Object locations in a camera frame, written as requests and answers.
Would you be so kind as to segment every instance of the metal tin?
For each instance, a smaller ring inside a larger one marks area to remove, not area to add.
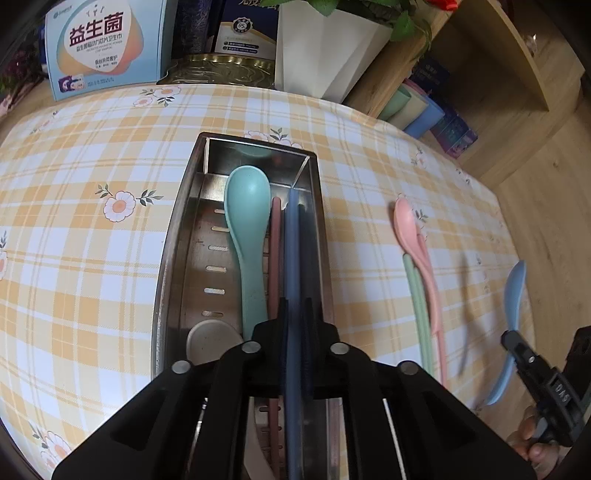
[[[272,89],[274,82],[274,61],[206,53],[179,60],[158,84],[215,83]]]

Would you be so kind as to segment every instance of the black device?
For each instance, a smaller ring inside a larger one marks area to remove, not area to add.
[[[313,320],[310,304],[303,309],[308,317],[304,403],[342,398],[349,478],[536,478],[526,461],[416,363],[392,367],[371,361],[342,343],[333,325]],[[228,350],[219,361],[197,366],[175,362],[62,461],[53,480],[241,478],[248,398],[282,393],[285,301],[280,312],[277,320],[257,325],[251,341]],[[577,333],[563,374],[550,369],[518,333],[503,336],[521,378],[538,405],[544,404],[540,411],[548,416],[553,439],[577,440],[550,480],[576,478],[576,472],[591,468],[591,427],[582,428],[582,404],[575,397],[572,403],[564,401],[566,394],[588,394],[588,369],[584,374],[579,369],[588,366],[582,347],[589,328]],[[556,381],[568,393],[556,391]],[[305,478],[326,477],[322,466],[309,467],[303,466]]]

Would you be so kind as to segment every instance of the beige spoon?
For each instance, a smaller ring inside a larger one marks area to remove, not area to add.
[[[242,337],[230,324],[217,319],[204,320],[189,331],[187,359],[193,365],[219,360],[228,349],[241,343]],[[275,479],[256,435],[253,398],[248,404],[244,466],[248,476],[254,480]]]

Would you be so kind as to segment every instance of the table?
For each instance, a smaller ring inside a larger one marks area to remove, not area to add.
[[[484,398],[517,261],[489,190],[342,105],[238,86],[109,89],[26,116],[0,147],[0,417],[42,476],[150,380],[163,243],[202,131],[316,152],[341,339],[389,364],[420,361],[389,218],[404,195],[441,291],[449,388],[469,407]],[[527,295],[521,322],[533,343]]]

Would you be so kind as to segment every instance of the metal cutlery caddy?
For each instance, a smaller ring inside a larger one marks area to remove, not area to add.
[[[242,333],[240,270],[223,210],[228,176],[242,165],[253,165],[267,175],[271,196],[281,198],[283,209],[290,189],[293,187],[298,192],[301,298],[311,298],[319,318],[333,323],[316,156],[279,144],[204,132],[191,153],[164,244],[154,306],[152,377],[175,361],[186,359],[187,335],[201,321],[218,318]],[[282,264],[281,255],[280,297],[283,294]],[[268,236],[263,272],[266,289]],[[269,446],[268,414],[262,406],[264,401],[255,399],[255,405],[257,433],[265,452]],[[301,427],[304,477],[336,479],[339,475],[338,408],[335,400],[304,403]],[[282,410],[279,414],[281,427]],[[279,437],[282,445],[282,431]],[[281,448],[283,464],[284,452]]]

